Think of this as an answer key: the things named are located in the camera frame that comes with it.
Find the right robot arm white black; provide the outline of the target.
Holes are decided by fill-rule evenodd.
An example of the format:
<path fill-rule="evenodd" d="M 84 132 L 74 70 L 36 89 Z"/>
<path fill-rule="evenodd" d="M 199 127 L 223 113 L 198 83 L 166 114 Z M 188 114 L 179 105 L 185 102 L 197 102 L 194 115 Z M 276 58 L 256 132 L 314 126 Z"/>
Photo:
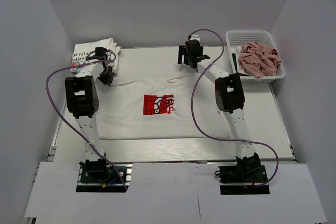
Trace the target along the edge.
<path fill-rule="evenodd" d="M 244 119 L 245 96 L 238 74 L 230 74 L 212 63 L 203 53 L 199 40 L 189 39 L 184 46 L 179 46 L 178 62 L 185 64 L 206 77 L 215 87 L 215 102 L 223 112 L 235 145 L 236 168 L 222 172 L 224 183 L 255 182 L 261 168 L 260 158 L 250 142 L 250 136 Z"/>

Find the green and white t-shirt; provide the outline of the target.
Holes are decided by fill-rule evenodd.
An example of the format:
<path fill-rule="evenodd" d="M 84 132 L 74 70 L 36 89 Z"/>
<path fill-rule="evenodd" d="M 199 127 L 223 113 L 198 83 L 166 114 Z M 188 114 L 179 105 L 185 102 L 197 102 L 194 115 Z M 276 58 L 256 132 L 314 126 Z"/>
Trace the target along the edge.
<path fill-rule="evenodd" d="M 235 71 L 239 73 L 241 76 L 250 76 L 244 71 L 244 69 L 241 67 L 239 63 L 239 55 L 242 50 L 242 46 L 231 47 L 230 50 L 231 50 L 231 56 L 232 56 L 232 60 L 234 63 Z"/>

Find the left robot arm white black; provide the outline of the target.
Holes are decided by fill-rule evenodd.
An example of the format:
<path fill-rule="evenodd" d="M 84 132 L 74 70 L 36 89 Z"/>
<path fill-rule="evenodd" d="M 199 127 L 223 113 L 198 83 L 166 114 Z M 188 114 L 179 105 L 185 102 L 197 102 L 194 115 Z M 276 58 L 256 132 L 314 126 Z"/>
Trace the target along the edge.
<path fill-rule="evenodd" d="M 95 81 L 99 80 L 105 86 L 113 81 L 114 73 L 108 66 L 108 61 L 114 53 L 104 47 L 95 48 L 86 57 L 87 66 L 73 77 L 65 79 L 66 102 L 68 111 L 74 116 L 80 133 L 86 138 L 85 164 L 95 164 L 93 176 L 101 182 L 110 178 L 111 168 L 105 165 L 106 155 L 98 135 L 97 112 L 99 98 Z"/>

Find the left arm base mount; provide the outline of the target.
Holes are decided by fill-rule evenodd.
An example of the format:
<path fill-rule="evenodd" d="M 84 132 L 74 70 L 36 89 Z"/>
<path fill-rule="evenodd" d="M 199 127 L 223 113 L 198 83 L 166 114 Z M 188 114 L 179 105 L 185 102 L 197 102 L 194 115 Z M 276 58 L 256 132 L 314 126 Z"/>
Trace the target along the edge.
<path fill-rule="evenodd" d="M 131 180 L 131 165 L 116 166 L 116 170 L 104 160 L 80 162 L 76 186 L 77 193 L 124 193 Z"/>

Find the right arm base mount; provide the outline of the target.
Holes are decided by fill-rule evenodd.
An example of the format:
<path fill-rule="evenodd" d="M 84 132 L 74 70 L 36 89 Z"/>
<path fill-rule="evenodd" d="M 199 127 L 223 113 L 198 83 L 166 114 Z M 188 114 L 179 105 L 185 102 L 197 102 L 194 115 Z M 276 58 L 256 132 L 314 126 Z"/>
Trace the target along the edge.
<path fill-rule="evenodd" d="M 238 173 L 237 166 L 219 166 L 214 176 L 219 178 L 221 195 L 270 194 L 268 185 L 259 186 L 268 180 L 264 165 L 246 176 Z"/>

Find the white coca-cola t-shirt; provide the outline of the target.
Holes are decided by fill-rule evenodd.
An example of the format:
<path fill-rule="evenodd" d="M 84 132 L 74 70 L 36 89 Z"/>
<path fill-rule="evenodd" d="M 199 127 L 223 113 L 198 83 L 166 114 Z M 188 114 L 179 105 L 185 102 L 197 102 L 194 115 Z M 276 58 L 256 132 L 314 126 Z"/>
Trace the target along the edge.
<path fill-rule="evenodd" d="M 104 140 L 195 138 L 207 133 L 231 136 L 217 108 L 215 87 L 197 74 L 172 78 L 116 78 L 112 85 L 96 81 L 98 132 Z"/>

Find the pink t-shirt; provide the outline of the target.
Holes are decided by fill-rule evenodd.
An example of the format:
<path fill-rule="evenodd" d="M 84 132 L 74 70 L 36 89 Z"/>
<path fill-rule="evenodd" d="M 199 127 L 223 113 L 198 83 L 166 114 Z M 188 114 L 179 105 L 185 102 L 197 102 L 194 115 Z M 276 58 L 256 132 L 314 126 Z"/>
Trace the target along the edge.
<path fill-rule="evenodd" d="M 247 74 L 261 78 L 276 76 L 281 59 L 274 47 L 259 42 L 247 42 L 242 44 L 239 63 Z"/>

